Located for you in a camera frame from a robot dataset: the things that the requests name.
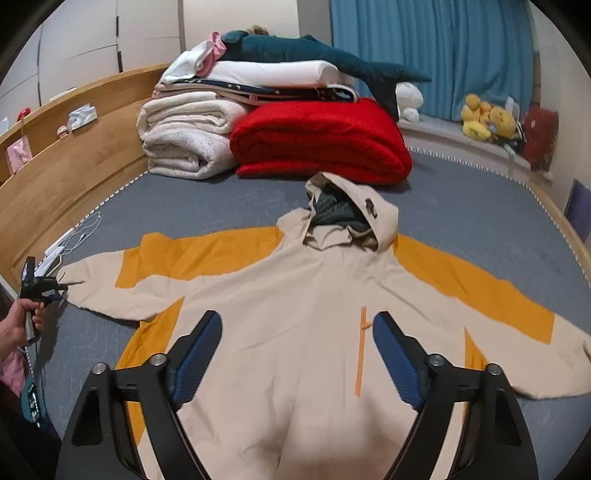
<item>wooden headboard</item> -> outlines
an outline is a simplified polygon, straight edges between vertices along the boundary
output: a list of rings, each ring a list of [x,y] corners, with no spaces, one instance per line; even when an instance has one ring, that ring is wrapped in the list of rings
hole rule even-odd
[[[135,122],[165,68],[161,64],[99,80],[25,118],[33,159],[10,178],[7,163],[0,161],[0,275],[14,291],[27,255],[43,259],[60,235],[147,169]],[[98,119],[58,140],[57,128],[85,103],[96,107]],[[0,149],[20,136],[17,124],[0,137]]]

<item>jacket hood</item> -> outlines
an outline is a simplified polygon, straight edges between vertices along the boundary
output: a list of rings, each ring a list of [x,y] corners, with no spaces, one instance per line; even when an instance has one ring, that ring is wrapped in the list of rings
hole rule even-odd
[[[388,249],[398,232],[398,208],[367,185],[321,172],[306,183],[309,208],[281,217],[277,225],[288,236],[324,250],[353,241],[377,251]]]

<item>folded blanket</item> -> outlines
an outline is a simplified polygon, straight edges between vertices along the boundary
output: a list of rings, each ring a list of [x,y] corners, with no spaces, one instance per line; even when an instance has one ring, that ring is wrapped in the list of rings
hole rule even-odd
[[[207,75],[213,62],[226,51],[219,32],[212,32],[207,39],[191,50],[182,52],[160,77],[160,83],[172,83],[175,80],[187,79],[195,74]]]
[[[391,184],[411,170],[396,123],[368,98],[260,106],[236,124],[230,149],[241,177],[329,171],[360,183]]]
[[[196,128],[161,125],[144,138],[150,173],[201,180],[236,166],[229,138]]]
[[[153,128],[167,124],[228,134],[248,112],[247,106],[222,99],[215,92],[181,93],[147,102],[139,111],[137,128],[142,140]]]
[[[201,90],[215,92],[221,98],[236,100],[248,105],[264,105],[268,102],[285,100],[321,100],[323,102],[357,102],[359,100],[357,90],[349,85],[328,85],[314,88],[256,87],[199,77],[179,80],[170,85],[159,83],[154,87],[152,98],[163,98],[182,92],[199,92]]]
[[[326,87],[332,84],[352,86],[355,79],[341,73],[324,60],[257,63],[255,61],[217,61],[209,80],[262,87]]]

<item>hand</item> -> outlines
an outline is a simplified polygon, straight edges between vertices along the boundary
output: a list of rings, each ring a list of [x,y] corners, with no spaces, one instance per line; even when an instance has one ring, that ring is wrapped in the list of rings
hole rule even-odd
[[[17,346],[25,346],[27,337],[25,335],[25,311],[30,310],[33,314],[35,328],[42,332],[44,329],[43,314],[45,306],[29,299],[16,299],[7,317],[0,322],[0,360],[4,360],[8,354]]]

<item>gray mattress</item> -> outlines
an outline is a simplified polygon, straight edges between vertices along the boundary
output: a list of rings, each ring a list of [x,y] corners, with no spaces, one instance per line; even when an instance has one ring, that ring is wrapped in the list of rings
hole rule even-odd
[[[535,197],[516,182],[426,154],[413,153],[408,181],[381,189],[400,208],[400,231],[510,280],[529,298],[591,333],[591,290],[569,246]],[[307,203],[302,180],[195,182],[144,175],[106,202],[102,223],[67,263],[135,247],[143,234],[173,238],[228,228],[274,225]],[[63,435],[93,364],[115,365],[133,326],[69,304],[41,344],[47,409]],[[520,399],[540,467],[553,479],[591,426],[591,394]]]

